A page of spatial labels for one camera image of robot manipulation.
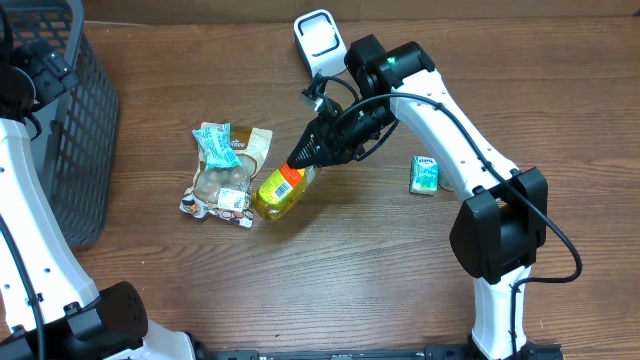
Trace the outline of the yellow liquid bottle silver cap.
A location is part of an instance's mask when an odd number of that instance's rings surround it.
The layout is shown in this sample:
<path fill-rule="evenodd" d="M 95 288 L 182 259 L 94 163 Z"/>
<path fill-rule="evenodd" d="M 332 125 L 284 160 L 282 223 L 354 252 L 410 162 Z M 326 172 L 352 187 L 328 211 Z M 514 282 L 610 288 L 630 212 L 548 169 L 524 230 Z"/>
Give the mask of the yellow liquid bottle silver cap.
<path fill-rule="evenodd" d="M 300 200 L 321 171 L 321 167 L 294 169 L 284 163 L 253 194 L 254 211 L 265 221 L 280 219 Z"/>

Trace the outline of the teal tissue pack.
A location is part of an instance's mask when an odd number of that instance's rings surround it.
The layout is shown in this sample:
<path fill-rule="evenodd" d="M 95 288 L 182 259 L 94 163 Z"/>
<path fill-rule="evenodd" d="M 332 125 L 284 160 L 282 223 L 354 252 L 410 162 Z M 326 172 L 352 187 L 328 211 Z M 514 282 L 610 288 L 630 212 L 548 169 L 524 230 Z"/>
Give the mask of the teal tissue pack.
<path fill-rule="evenodd" d="M 430 157 L 415 155 L 411 164 L 409 192 L 432 194 L 438 190 L 439 165 Z"/>

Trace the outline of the green lid white jar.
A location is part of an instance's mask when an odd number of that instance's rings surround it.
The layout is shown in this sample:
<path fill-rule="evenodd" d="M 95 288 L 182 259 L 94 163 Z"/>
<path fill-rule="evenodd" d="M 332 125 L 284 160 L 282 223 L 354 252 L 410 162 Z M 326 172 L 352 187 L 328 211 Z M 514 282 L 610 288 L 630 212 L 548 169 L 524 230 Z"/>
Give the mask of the green lid white jar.
<path fill-rule="evenodd" d="M 444 173 L 444 171 L 442 169 L 439 170 L 439 175 L 438 175 L 438 184 L 441 188 L 447 190 L 447 191 L 454 191 L 454 186 L 452 185 L 452 183 L 448 180 L 446 174 Z"/>

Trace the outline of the brown snack bag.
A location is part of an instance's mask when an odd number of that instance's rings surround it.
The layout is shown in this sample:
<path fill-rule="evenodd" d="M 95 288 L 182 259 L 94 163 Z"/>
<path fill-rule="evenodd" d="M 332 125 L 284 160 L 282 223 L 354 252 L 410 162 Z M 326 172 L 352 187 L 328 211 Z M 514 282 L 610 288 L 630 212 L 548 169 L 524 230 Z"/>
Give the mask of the brown snack bag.
<path fill-rule="evenodd" d="M 214 124 L 204 122 L 200 128 Z M 266 161 L 273 132 L 267 129 L 231 125 L 230 143 L 242 165 L 205 169 L 198 143 L 198 166 L 192 186 L 184 192 L 179 208 L 196 219 L 214 216 L 244 228 L 253 225 L 252 181 Z"/>

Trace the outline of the teal snack packet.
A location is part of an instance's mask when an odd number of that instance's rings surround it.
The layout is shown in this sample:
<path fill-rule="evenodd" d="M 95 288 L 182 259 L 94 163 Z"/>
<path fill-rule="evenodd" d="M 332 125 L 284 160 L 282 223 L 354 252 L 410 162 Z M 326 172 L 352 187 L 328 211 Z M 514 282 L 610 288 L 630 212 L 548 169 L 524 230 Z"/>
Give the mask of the teal snack packet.
<path fill-rule="evenodd" d="M 228 169 L 241 166 L 242 163 L 230 143 L 231 125 L 214 124 L 196 129 L 192 134 L 203 151 L 205 169 Z"/>

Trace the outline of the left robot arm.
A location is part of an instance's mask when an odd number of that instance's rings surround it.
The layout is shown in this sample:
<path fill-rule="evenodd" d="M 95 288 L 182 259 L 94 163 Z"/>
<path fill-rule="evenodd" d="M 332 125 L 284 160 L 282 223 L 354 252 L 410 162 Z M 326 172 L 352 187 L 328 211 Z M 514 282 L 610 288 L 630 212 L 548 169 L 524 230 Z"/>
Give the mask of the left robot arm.
<path fill-rule="evenodd" d="M 4 359 L 206 359 L 188 332 L 150 320 L 126 281 L 98 290 L 68 246 L 39 181 L 29 124 L 71 69 L 47 45 L 20 56 L 1 17 L 1 294 Z"/>

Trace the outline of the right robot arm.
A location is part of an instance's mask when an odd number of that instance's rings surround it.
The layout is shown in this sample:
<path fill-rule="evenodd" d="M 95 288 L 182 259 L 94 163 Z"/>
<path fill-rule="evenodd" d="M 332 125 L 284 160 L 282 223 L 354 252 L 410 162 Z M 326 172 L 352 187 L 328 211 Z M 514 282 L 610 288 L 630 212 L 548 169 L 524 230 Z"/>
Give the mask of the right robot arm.
<path fill-rule="evenodd" d="M 415 42 L 387 51 L 373 35 L 351 44 L 344 67 L 355 102 L 342 109 L 317 72 L 303 94 L 317 116 L 287 160 L 292 168 L 362 161 L 370 140 L 384 143 L 398 124 L 421 141 L 449 181 L 460 210 L 450 245 L 472 277 L 475 321 L 466 359 L 535 359 L 523 329 L 524 286 L 546 240 L 546 179 L 521 171 L 476 129 L 449 93 L 435 62 Z"/>

